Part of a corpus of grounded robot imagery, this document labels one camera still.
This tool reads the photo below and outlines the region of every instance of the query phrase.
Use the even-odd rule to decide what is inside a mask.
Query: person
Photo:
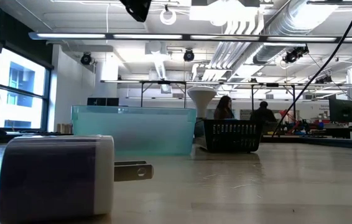
[[[229,96],[222,96],[220,98],[213,117],[214,119],[234,119],[234,114],[231,110],[231,98]]]
[[[264,123],[277,121],[273,111],[267,109],[267,106],[269,106],[269,104],[266,101],[262,101],[259,106],[259,109],[252,112],[251,121]]]

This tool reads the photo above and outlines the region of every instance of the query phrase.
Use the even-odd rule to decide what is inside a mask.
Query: teal plastic container
[[[75,135],[109,135],[117,155],[188,155],[195,109],[73,106]]]

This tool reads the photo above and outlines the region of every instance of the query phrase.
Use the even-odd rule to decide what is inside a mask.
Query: table surface
[[[60,223],[352,223],[352,149],[278,143],[123,159],[150,162],[154,178],[115,183],[112,215]]]

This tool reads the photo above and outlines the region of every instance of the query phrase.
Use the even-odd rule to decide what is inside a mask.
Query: man
[[[255,122],[276,122],[273,111],[267,109],[269,104],[266,101],[262,101],[259,105],[259,109],[252,112],[251,121]]]

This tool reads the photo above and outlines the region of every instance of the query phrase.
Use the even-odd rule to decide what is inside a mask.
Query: black basket
[[[204,120],[209,152],[254,152],[259,148],[262,125],[253,121]]]

